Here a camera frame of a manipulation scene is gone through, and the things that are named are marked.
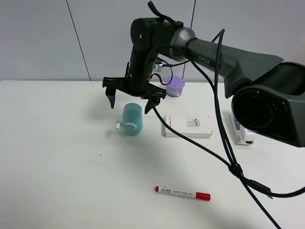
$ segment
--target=purple container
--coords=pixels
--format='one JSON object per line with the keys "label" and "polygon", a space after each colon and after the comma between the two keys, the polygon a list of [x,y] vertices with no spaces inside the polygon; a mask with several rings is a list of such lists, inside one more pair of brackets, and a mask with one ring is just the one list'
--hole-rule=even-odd
{"label": "purple container", "polygon": [[[171,80],[171,76],[165,81],[166,84]],[[171,83],[166,86],[166,93],[170,97],[179,97],[182,94],[182,89],[185,85],[184,79],[174,76]]]}

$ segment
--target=piper logo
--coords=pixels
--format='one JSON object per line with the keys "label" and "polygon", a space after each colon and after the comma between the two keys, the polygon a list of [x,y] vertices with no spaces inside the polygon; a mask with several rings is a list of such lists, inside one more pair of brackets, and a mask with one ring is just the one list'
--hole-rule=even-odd
{"label": "piper logo", "polygon": [[207,64],[207,65],[210,64],[210,60],[208,60],[208,59],[206,59],[206,58],[204,58],[204,57],[202,57],[202,56],[199,56],[199,57],[198,57],[198,60],[201,61],[201,62],[203,62],[203,63],[205,63],[205,64]]}

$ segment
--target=white marker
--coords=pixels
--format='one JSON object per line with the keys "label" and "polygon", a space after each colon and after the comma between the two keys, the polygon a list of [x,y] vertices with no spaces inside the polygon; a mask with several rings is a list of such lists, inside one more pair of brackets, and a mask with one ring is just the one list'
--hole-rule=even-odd
{"label": "white marker", "polygon": [[169,194],[169,195],[188,197],[188,198],[194,198],[194,199],[201,199],[201,200],[206,200],[206,201],[211,200],[211,194],[208,194],[208,193],[183,192],[183,191],[178,191],[176,189],[172,189],[172,188],[169,188],[169,187],[159,187],[159,186],[155,186],[153,188],[153,190],[155,192],[158,192],[158,193],[164,193],[164,194]]}

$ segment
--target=black cable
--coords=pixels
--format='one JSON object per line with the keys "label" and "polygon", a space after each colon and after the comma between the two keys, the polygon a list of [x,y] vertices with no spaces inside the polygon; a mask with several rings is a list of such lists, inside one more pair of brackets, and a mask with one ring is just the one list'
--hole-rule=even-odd
{"label": "black cable", "polygon": [[[223,36],[223,32],[222,32],[222,34],[219,33],[219,34],[217,35],[217,37],[222,37],[222,36]],[[218,55],[216,55],[216,60],[218,60],[218,62],[216,62],[216,67],[217,67],[217,68],[216,68],[216,72],[217,72],[217,73],[218,73],[218,71],[219,71],[219,59],[220,59],[220,49],[219,49],[219,47],[221,47],[221,41],[222,41],[222,39],[220,40],[220,42],[218,43],[218,46],[217,46],[217,47],[218,47],[218,49],[217,49]],[[175,46],[161,46],[161,47],[156,47],[156,48],[154,48],[154,49],[152,49],[152,50],[150,51],[150,53],[148,54],[147,59],[145,60],[144,65],[147,65],[148,58],[149,58],[149,56],[152,54],[152,52],[156,51],[156,50],[159,49],[159,48],[173,48],[173,49],[177,49],[177,50],[180,50],[181,52],[183,52],[182,49],[180,49],[180,48],[178,48],[178,47],[175,47]],[[211,79],[210,79],[210,78],[209,78],[209,77],[208,77],[208,76],[207,76],[207,75],[206,75],[206,74],[205,74],[205,73],[204,73],[195,63],[194,63],[194,61],[193,61],[192,58],[190,58],[190,61],[191,61],[192,64],[195,66],[195,68],[196,68],[197,70],[199,70],[199,71],[203,74],[203,76],[205,76],[205,77],[207,78],[209,84],[211,85],[211,87],[212,87],[212,89],[213,89],[213,92],[215,93],[215,86],[213,85]],[[188,142],[190,142],[190,143],[192,143],[192,144],[194,144],[194,145],[200,147],[201,149],[207,151],[208,153],[210,153],[211,155],[213,155],[213,156],[216,157],[217,159],[221,160],[224,164],[226,164],[226,165],[229,167],[230,171],[233,170],[234,167],[235,167],[236,165],[238,165],[238,164],[231,164],[231,165],[230,165],[226,160],[224,160],[222,157],[220,157],[220,156],[218,156],[217,154],[215,154],[213,151],[211,151],[211,150],[207,149],[206,147],[204,147],[204,146],[202,146],[202,145],[196,143],[195,141],[193,141],[193,140],[191,140],[191,139],[189,139],[189,138],[183,136],[182,134],[180,134],[179,132],[175,131],[175,130],[172,129],[170,126],[168,126],[168,125],[166,124],[166,122],[162,119],[162,117],[160,116],[160,114],[158,113],[157,109],[155,108],[155,106],[154,106],[154,104],[153,104],[153,102],[152,102],[151,95],[150,95],[150,92],[149,92],[149,90],[148,90],[147,85],[145,86],[145,91],[146,91],[146,93],[147,93],[147,95],[148,95],[148,100],[149,100],[150,105],[152,106],[152,108],[153,108],[154,112],[156,113],[157,117],[159,118],[159,120],[162,122],[162,124],[163,124],[166,128],[168,128],[168,129],[171,130],[174,134],[178,135],[179,137],[183,138],[184,140],[186,140],[186,141],[188,141]],[[214,98],[215,98],[215,109],[219,110],[219,113],[220,113],[218,97],[215,96]],[[225,129],[224,129],[222,120],[221,120],[221,122],[220,122],[219,124],[221,124],[222,127],[223,127],[223,128],[220,128],[220,132],[221,132],[221,135],[224,136],[225,145],[226,145],[226,147],[227,147],[227,150],[229,150],[230,153],[231,153],[231,154],[233,155],[233,157],[235,158],[234,153],[233,153],[233,150],[232,150],[232,147],[231,147],[231,144],[230,144],[230,142],[229,142],[229,140],[228,140],[228,137],[227,137],[227,134],[226,134],[226,132],[225,132]],[[305,187],[304,187],[304,188],[302,188],[302,189],[300,189],[300,190],[297,190],[297,191],[292,192],[292,193],[287,193],[287,194],[272,193],[271,191],[266,191],[266,190],[262,190],[262,189],[258,188],[257,182],[245,178],[245,177],[243,176],[243,174],[242,174],[242,170],[241,170],[241,174],[240,174],[240,175],[238,175],[238,174],[235,174],[235,175],[241,180],[242,184],[244,185],[244,187],[246,188],[246,190],[248,191],[248,193],[251,195],[251,197],[254,199],[254,201],[258,204],[258,206],[261,208],[261,210],[268,216],[268,218],[271,220],[271,222],[272,222],[278,229],[280,229],[280,226],[279,226],[279,225],[276,223],[276,221],[271,217],[271,215],[266,211],[266,209],[265,209],[265,208],[263,207],[263,205],[259,202],[259,200],[257,199],[257,197],[256,197],[256,196],[253,194],[253,192],[250,190],[250,188],[248,187],[248,185],[249,185],[251,188],[253,188],[253,189],[255,189],[255,190],[257,190],[257,191],[259,191],[259,192],[261,192],[261,193],[263,193],[263,194],[266,194],[266,195],[268,195],[268,196],[280,197],[280,198],[293,197],[293,196],[297,196],[297,195],[300,195],[300,194],[302,194],[302,193],[305,192]]]}
{"label": "black cable", "polygon": [[[162,59],[159,58],[159,57],[157,57],[157,60],[163,61],[163,62],[165,62],[165,63],[168,64],[168,62],[166,62],[165,60],[162,60]],[[170,69],[171,69],[172,76],[171,76],[171,79],[170,79],[170,81],[169,81],[168,83],[163,83],[163,82],[162,82],[162,78],[161,78],[161,76],[160,76],[158,73],[152,74],[150,78],[152,78],[154,75],[156,75],[156,76],[159,78],[160,83],[161,83],[162,85],[164,85],[164,86],[167,86],[167,85],[169,85],[169,84],[172,82],[172,80],[173,80],[173,69],[172,69],[172,67],[170,67]]]}
{"label": "black cable", "polygon": [[181,62],[181,63],[177,63],[177,64],[170,64],[170,63],[166,62],[165,60],[161,59],[160,57],[157,57],[157,60],[166,63],[166,64],[162,64],[162,67],[176,67],[176,66],[179,66],[179,65],[182,65],[182,64],[190,62],[190,60],[187,60],[187,61],[184,61],[184,62]]}
{"label": "black cable", "polygon": [[[153,52],[155,52],[157,49],[160,49],[160,48],[173,48],[173,49],[177,49],[177,50],[183,52],[182,49],[177,48],[177,47],[175,47],[175,46],[159,46],[159,47],[155,47],[155,48],[151,49],[150,52],[148,53],[148,55],[147,55],[147,57],[146,57],[146,59],[145,59],[145,62],[144,62],[144,67],[147,65],[148,60],[149,60],[149,57],[151,56],[151,54],[152,54]],[[221,156],[217,155],[217,154],[214,153],[212,150],[210,150],[210,149],[208,149],[208,148],[202,146],[201,144],[199,144],[199,143],[197,143],[197,142],[195,142],[195,141],[189,139],[188,137],[186,137],[186,136],[180,134],[179,132],[175,131],[174,129],[172,129],[172,128],[164,121],[164,119],[160,116],[159,112],[157,111],[156,107],[155,107],[154,104],[153,104],[153,101],[152,101],[152,98],[151,98],[151,94],[150,94],[150,92],[149,92],[149,90],[148,90],[148,86],[147,86],[147,85],[148,85],[148,82],[149,82],[149,81],[147,81],[147,84],[145,84],[145,91],[146,91],[146,93],[147,93],[148,101],[149,101],[150,105],[152,106],[152,109],[153,109],[154,112],[156,113],[157,117],[158,117],[159,120],[161,121],[161,123],[162,123],[166,128],[168,128],[170,131],[172,131],[174,134],[176,134],[177,136],[179,136],[179,137],[181,137],[182,139],[184,139],[184,140],[186,140],[186,141],[188,141],[188,142],[194,144],[195,146],[197,146],[197,147],[199,147],[199,148],[205,150],[205,151],[208,152],[209,154],[213,155],[214,157],[216,157],[217,159],[219,159],[220,161],[222,161],[222,162],[223,162],[224,164],[226,164],[228,167],[231,166],[231,165],[230,165],[225,159],[223,159]]]}
{"label": "black cable", "polygon": [[[221,54],[221,46],[222,41],[224,37],[224,29],[222,29],[218,35],[213,39],[212,42],[214,42],[219,37],[219,42],[217,45],[217,51],[216,51],[216,68],[215,68],[215,80],[214,80],[214,103],[215,103],[215,112],[216,112],[216,119],[219,127],[219,132],[222,138],[222,142],[224,145],[224,148],[226,150],[227,156],[231,162],[232,166],[238,165],[233,149],[231,147],[231,144],[229,142],[228,136],[226,134],[224,124],[222,122],[221,113],[220,113],[220,107],[218,102],[218,75],[219,75],[219,62],[220,62],[220,54]],[[250,190],[250,188],[247,186],[244,175],[242,172],[241,167],[240,168],[240,174],[237,175],[237,177],[242,182],[243,186],[247,190],[247,192],[251,195],[251,197],[254,199],[254,201],[257,203],[257,205],[260,207],[260,209],[266,214],[266,216],[271,220],[271,222],[275,225],[276,228],[280,229],[281,227],[277,224],[277,222],[273,219],[273,217],[269,214],[269,212],[263,207],[263,205],[260,203],[260,201],[257,199],[257,197],[254,195],[254,193]]]}

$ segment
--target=purple lid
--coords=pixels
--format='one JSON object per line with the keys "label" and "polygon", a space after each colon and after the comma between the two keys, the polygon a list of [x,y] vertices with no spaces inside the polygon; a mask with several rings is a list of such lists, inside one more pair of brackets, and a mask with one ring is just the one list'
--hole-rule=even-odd
{"label": "purple lid", "polygon": [[[166,84],[171,80],[171,76],[168,77],[165,81]],[[178,76],[174,76],[171,83],[167,85],[167,87],[172,88],[172,89],[182,89],[185,85],[184,79]]]}

